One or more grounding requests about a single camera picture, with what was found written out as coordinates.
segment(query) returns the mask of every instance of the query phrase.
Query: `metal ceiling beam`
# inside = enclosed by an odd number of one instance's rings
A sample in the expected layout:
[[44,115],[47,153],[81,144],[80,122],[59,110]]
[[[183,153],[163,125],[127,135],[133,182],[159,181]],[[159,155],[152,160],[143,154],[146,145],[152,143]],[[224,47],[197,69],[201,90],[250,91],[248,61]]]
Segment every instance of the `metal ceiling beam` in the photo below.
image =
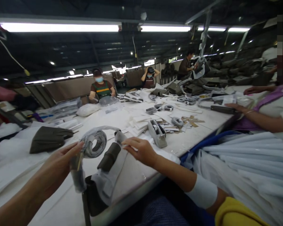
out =
[[190,17],[189,19],[186,20],[185,24],[189,24],[190,22],[196,20],[198,17],[202,16],[203,14],[205,14],[209,9],[211,9],[213,6],[219,4],[220,2],[222,2],[224,0],[216,0],[215,2],[211,3],[210,5],[208,5],[206,8],[204,8],[203,10],[201,10],[200,12],[196,13],[194,16]]

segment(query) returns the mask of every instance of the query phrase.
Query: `electrical cable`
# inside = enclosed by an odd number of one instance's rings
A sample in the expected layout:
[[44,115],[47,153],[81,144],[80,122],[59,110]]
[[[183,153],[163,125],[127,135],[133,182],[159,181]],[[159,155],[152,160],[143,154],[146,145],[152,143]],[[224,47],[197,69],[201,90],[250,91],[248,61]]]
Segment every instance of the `electrical cable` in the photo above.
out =
[[172,123],[179,128],[183,127],[183,121],[180,118],[173,117]]
[[173,111],[174,107],[172,105],[165,105],[164,110]]
[[27,76],[30,76],[30,73],[13,57],[13,55],[9,52],[8,48],[4,45],[4,43],[0,40],[1,44],[3,45],[3,47],[6,49],[7,53],[10,55],[10,57],[24,70],[24,73]]

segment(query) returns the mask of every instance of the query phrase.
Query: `plastic bag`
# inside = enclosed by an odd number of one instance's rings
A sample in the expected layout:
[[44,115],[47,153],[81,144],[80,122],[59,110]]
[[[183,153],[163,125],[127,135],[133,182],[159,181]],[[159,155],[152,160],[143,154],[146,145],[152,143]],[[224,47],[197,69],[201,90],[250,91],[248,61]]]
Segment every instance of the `plastic bag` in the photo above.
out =
[[82,117],[87,117],[98,110],[99,106],[96,104],[85,104],[78,109],[76,114]]

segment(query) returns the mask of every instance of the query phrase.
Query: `blue fabric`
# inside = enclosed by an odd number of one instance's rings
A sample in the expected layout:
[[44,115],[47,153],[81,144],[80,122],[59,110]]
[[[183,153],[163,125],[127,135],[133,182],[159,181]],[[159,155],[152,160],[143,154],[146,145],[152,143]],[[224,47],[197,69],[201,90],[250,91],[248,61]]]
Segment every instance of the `blue fabric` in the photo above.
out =
[[145,208],[142,223],[136,226],[190,226],[177,209],[167,200],[160,197]]

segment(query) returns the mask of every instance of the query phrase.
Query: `hair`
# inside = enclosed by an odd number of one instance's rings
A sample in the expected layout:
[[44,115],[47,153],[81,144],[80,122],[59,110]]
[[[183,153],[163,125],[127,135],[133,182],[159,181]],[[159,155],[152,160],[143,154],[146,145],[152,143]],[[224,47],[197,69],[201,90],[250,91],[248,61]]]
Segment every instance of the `hair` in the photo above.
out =
[[93,74],[93,76],[101,76],[102,75],[102,71],[99,68],[94,68],[92,70],[92,74]]
[[188,55],[193,55],[195,53],[195,50],[194,49],[191,49],[191,50],[188,50],[187,53],[186,53],[186,56]]

